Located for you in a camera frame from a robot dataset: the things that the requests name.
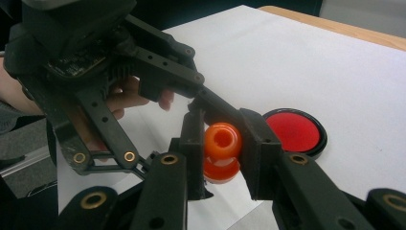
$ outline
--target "orange toy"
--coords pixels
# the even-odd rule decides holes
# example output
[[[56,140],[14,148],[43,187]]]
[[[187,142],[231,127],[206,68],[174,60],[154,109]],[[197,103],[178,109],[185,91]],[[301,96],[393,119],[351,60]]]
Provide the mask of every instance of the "orange toy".
[[[204,175],[212,183],[222,184],[239,171],[238,156],[242,141],[238,129],[227,123],[216,123],[206,130]]]

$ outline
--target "metal screw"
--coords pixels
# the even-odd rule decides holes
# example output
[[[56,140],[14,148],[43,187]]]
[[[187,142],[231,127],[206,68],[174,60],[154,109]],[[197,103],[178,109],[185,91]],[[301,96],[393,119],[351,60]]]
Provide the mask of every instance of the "metal screw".
[[[132,151],[128,151],[124,155],[124,159],[128,162],[134,161],[135,160],[135,154]]]
[[[161,158],[161,163],[164,165],[173,165],[178,162],[178,158],[175,155],[168,154]]]
[[[308,163],[307,158],[305,158],[301,155],[292,154],[292,155],[289,155],[289,158],[293,163],[298,164],[298,165],[305,165]]]
[[[383,200],[396,210],[406,212],[406,199],[404,197],[387,194],[383,196]]]
[[[74,155],[74,161],[78,164],[83,163],[86,160],[86,155],[84,153],[78,152]]]
[[[104,192],[93,192],[86,195],[80,202],[82,209],[95,209],[100,207],[107,200],[107,195]]]

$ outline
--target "white surface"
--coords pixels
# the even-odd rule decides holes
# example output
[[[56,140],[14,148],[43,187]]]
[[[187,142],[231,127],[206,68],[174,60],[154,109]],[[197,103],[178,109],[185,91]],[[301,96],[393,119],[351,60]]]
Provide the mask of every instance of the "white surface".
[[[406,192],[405,52],[247,7],[168,33],[195,49],[205,85],[234,107],[260,114],[292,107],[315,116],[328,134],[317,161],[340,189],[361,198],[378,187]],[[170,112],[155,103],[131,108],[121,124],[141,153],[166,151],[180,135],[190,101],[176,97]],[[80,177],[63,163],[59,159],[61,207],[85,187],[129,186],[122,175]],[[260,204],[249,200],[240,175],[208,189],[215,198],[189,203],[189,229],[227,229]]]

